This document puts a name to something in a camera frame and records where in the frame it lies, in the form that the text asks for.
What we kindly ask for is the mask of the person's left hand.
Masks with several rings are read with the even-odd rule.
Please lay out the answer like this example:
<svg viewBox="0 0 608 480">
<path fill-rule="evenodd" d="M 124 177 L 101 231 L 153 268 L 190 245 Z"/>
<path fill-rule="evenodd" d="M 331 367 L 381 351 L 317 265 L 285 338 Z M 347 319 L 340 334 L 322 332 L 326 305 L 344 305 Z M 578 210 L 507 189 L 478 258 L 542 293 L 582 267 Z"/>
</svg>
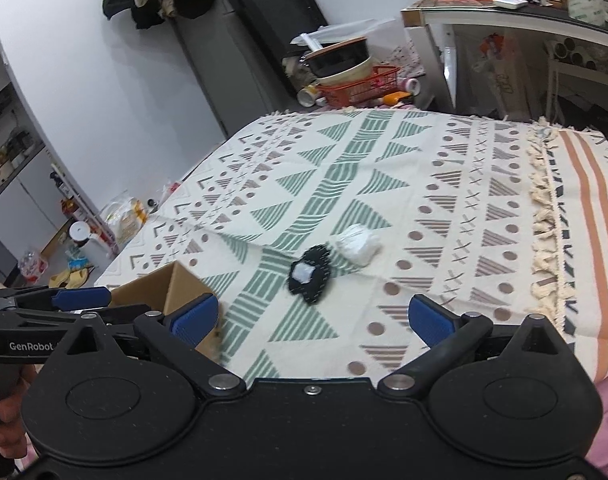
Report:
<svg viewBox="0 0 608 480">
<path fill-rule="evenodd" d="M 33 364 L 21 368 L 18 383 L 11 393 L 0 400 L 0 454 L 5 458 L 20 460 L 27 456 L 27 440 L 21 419 L 24 394 L 37 375 Z"/>
</svg>

